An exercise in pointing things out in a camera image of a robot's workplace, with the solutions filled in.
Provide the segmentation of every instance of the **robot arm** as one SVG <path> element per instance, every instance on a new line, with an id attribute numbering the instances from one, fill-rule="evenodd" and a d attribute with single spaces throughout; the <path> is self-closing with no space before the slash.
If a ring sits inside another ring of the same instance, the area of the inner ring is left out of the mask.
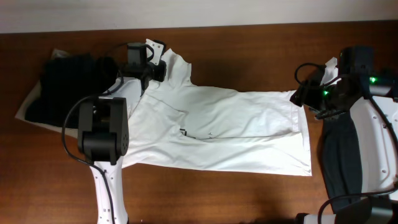
<path id="1" fill-rule="evenodd" d="M 290 100 L 298 106 L 308 105 L 316 119 L 333 119 L 350 113 L 358 136 L 362 168 L 362 193 L 357 197 L 367 197 L 338 210 L 335 215 L 307 215 L 299 223 L 389 223 L 393 217 L 392 203 L 398 200 L 395 134 L 398 130 L 395 83 L 398 80 L 388 73 L 373 72 L 373 50 L 369 47 L 342 51 L 339 73 L 333 79 L 340 79 L 337 83 L 320 85 L 322 75 L 301 84 Z M 379 197 L 381 192 L 388 194 Z"/>
<path id="2" fill-rule="evenodd" d="M 127 112 L 137 106 L 150 80 L 162 82 L 166 74 L 166 63 L 160 59 L 165 52 L 163 42 L 147 40 L 146 44 L 129 43 L 116 47 L 123 45 L 127 45 L 128 63 L 119 71 L 120 79 L 110 91 L 78 101 L 69 111 L 62 128 L 67 154 L 89 165 L 93 172 L 98 203 L 97 223 L 129 223 L 121 175 L 123 156 L 129 146 Z M 65 142 L 68 118 L 78 106 L 78 148 L 85 160 L 72 155 Z"/>

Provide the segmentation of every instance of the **black fabric padding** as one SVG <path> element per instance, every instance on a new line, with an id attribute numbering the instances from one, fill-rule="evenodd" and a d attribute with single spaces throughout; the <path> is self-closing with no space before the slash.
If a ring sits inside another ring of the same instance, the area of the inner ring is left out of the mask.
<path id="1" fill-rule="evenodd" d="M 324 120 L 321 155 L 323 178 L 329 198 L 361 193 L 361 156 L 350 113 L 342 114 L 335 120 Z M 359 198 L 337 200 L 331 206 L 336 213 L 358 200 Z"/>
<path id="2" fill-rule="evenodd" d="M 115 83 L 117 74 L 118 66 L 112 58 L 96 61 L 90 54 L 83 54 L 50 60 L 40 78 L 41 96 L 29 105 L 25 119 L 61 127 L 79 99 L 106 91 Z M 67 127 L 78 127 L 78 110 Z"/>

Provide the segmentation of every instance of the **brown wooden surface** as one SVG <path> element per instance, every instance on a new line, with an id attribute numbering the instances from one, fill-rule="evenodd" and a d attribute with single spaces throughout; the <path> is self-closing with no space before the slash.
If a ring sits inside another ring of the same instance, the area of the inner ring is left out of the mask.
<path id="1" fill-rule="evenodd" d="M 397 68 L 398 62 L 398 22 L 0 35 L 0 223 L 96 223 L 89 168 L 67 157 L 59 133 L 14 115 L 53 48 L 99 55 L 114 44 L 145 38 L 163 40 L 192 63 L 194 84 L 239 91 L 296 89 L 293 72 L 299 64 L 325 63 L 351 45 L 373 46 L 377 68 Z M 238 223 L 317 213 L 327 199 L 317 159 L 322 123 L 311 113 L 307 119 L 312 177 L 137 164 L 123 170 L 130 221 Z M 67 140 L 76 152 L 76 140 Z"/>

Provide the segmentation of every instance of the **white wall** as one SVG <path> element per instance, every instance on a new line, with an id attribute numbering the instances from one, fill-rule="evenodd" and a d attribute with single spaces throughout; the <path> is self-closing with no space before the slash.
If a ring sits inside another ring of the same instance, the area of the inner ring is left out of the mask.
<path id="1" fill-rule="evenodd" d="M 398 0 L 0 0 L 0 33 L 398 19 Z"/>

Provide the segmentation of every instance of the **white t-shirt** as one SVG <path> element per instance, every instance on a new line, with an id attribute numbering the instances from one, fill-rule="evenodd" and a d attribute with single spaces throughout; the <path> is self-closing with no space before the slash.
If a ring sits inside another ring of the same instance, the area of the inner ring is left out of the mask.
<path id="1" fill-rule="evenodd" d="M 129 117 L 135 163 L 198 170 L 311 175 L 303 108 L 294 91 L 247 92 L 190 81 L 191 64 L 168 50 L 164 82 L 151 81 Z"/>

